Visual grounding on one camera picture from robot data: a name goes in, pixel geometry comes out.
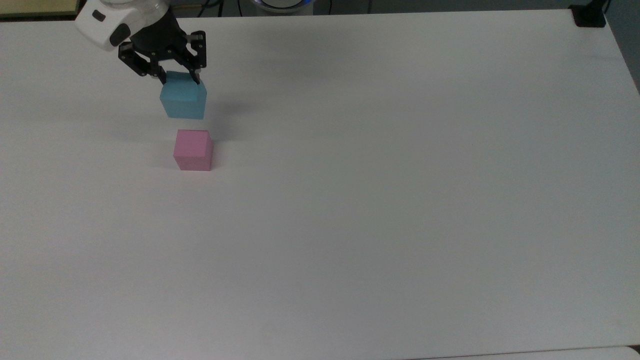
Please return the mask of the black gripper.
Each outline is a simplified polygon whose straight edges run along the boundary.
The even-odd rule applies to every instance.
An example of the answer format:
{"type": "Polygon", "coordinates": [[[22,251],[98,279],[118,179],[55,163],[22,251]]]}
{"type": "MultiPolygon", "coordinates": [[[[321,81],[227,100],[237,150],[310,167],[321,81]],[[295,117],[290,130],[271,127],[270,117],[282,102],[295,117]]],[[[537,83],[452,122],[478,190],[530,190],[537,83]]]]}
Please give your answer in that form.
{"type": "Polygon", "coordinates": [[[207,39],[204,30],[185,33],[172,12],[130,36],[131,42],[118,46],[119,59],[138,76],[151,76],[164,85],[167,73],[159,61],[174,60],[187,69],[196,84],[207,66],[207,39]],[[141,54],[151,57],[145,59],[141,54]]]}

